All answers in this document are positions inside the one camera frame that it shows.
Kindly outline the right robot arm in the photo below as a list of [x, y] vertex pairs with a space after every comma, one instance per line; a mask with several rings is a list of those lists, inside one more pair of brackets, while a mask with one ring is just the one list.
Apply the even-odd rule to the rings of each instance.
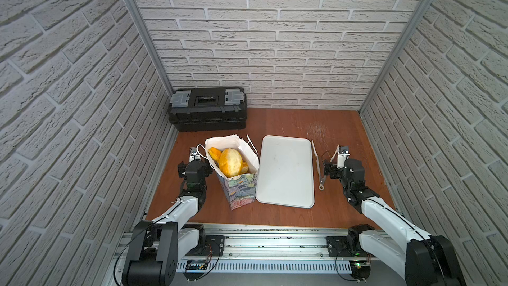
[[444, 236], [435, 236], [411, 223], [391, 208], [378, 193], [366, 186], [362, 161], [350, 157], [348, 146], [338, 146], [329, 160], [316, 160], [319, 189], [325, 180], [339, 180], [348, 204], [375, 222], [352, 226], [343, 237], [329, 236], [329, 255], [375, 257], [395, 271], [407, 285], [465, 285], [454, 246]]

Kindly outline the large oval crusty loaf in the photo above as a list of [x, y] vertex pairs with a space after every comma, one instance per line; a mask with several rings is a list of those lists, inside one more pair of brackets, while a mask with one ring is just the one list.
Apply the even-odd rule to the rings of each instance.
[[226, 148], [219, 157], [218, 166], [228, 178], [239, 176], [243, 170], [242, 155], [234, 148]]

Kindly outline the white paper bag colourful bottom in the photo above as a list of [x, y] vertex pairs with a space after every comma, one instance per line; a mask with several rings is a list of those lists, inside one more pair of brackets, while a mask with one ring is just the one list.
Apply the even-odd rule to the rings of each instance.
[[[254, 202], [259, 171], [259, 156], [250, 139], [244, 140], [238, 135], [214, 137], [205, 140], [205, 143], [203, 145], [199, 144], [198, 147], [206, 151], [206, 154], [202, 157], [208, 160], [210, 166], [216, 172], [230, 209], [234, 210]], [[226, 148], [236, 149], [243, 158], [242, 173], [232, 178], [226, 177], [220, 171], [218, 162], [214, 161], [208, 154], [208, 149], [211, 147], [221, 151]]]

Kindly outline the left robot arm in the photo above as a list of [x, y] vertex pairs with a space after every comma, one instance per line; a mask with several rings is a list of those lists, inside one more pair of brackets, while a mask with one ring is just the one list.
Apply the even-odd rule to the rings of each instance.
[[135, 226], [121, 251], [126, 259], [121, 278], [114, 277], [117, 285], [170, 285], [179, 260], [205, 241], [205, 230], [187, 223], [205, 204], [212, 168], [194, 147], [189, 162], [181, 162], [177, 171], [183, 180], [179, 196], [163, 214]]

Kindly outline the long twisted bread top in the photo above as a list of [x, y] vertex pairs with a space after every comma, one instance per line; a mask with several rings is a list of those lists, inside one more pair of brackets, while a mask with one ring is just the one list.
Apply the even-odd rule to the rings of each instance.
[[220, 157], [222, 156], [222, 151], [217, 148], [211, 147], [208, 149], [208, 154], [214, 161], [218, 162], [220, 160]]

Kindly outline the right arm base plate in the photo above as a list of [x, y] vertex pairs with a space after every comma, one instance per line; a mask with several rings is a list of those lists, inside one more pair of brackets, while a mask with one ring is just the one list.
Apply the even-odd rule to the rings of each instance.
[[358, 236], [327, 236], [326, 244], [330, 258], [375, 258], [361, 248]]

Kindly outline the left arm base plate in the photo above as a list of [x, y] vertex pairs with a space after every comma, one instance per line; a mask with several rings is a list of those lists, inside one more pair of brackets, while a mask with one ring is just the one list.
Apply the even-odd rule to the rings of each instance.
[[206, 236], [204, 241], [198, 243], [197, 247], [190, 250], [186, 257], [189, 256], [223, 256], [225, 245], [225, 236], [212, 235]]

